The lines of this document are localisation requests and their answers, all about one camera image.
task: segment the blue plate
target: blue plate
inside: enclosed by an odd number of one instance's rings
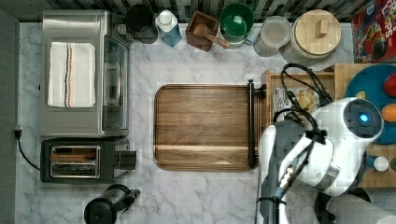
[[[396,104],[396,98],[388,97],[382,90],[382,84],[392,73],[396,73],[396,66],[389,64],[377,64],[361,70],[349,82],[345,97],[355,97],[358,92],[365,91],[366,100],[381,112],[384,106]],[[396,143],[396,122],[385,121],[384,131],[375,142],[378,144]]]

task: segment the blue bottle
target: blue bottle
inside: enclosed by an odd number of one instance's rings
[[[160,13],[160,15],[155,19],[155,23],[160,29],[163,40],[170,47],[174,47],[181,40],[177,18],[169,10],[164,10]]]

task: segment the white robot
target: white robot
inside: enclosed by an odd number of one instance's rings
[[[348,191],[384,128],[378,109],[358,98],[323,106],[312,117],[310,130],[284,120],[262,134],[256,224],[289,223],[283,201],[296,178],[330,196]]]

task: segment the toaster slot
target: toaster slot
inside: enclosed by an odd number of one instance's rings
[[[54,178],[99,178],[99,146],[52,147],[49,159]]]

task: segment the blue light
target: blue light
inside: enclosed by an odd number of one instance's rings
[[[367,115],[361,115],[361,121],[367,122],[367,120],[369,120],[369,117],[367,117]]]

